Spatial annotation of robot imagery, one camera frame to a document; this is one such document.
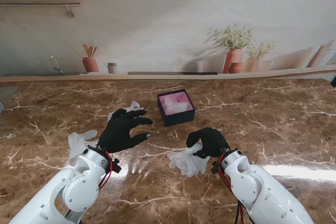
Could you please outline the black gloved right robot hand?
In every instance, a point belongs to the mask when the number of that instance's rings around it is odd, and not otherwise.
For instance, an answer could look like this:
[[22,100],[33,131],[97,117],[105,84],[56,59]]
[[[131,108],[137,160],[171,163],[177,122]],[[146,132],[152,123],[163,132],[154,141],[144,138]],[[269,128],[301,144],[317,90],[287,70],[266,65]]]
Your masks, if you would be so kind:
[[211,127],[192,132],[186,140],[187,148],[194,146],[199,140],[202,142],[202,149],[194,153],[202,159],[209,157],[220,157],[222,150],[229,150],[230,147],[221,132]]

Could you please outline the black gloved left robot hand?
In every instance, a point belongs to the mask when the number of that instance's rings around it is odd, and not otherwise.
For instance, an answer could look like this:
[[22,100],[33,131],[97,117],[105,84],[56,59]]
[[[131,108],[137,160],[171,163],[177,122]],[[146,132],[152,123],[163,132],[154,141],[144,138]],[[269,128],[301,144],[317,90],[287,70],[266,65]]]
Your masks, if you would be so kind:
[[116,153],[133,148],[147,140],[148,132],[137,134],[133,137],[130,131],[139,125],[151,125],[153,121],[143,117],[146,110],[127,112],[125,109],[118,109],[112,114],[105,130],[101,134],[97,147],[108,153]]

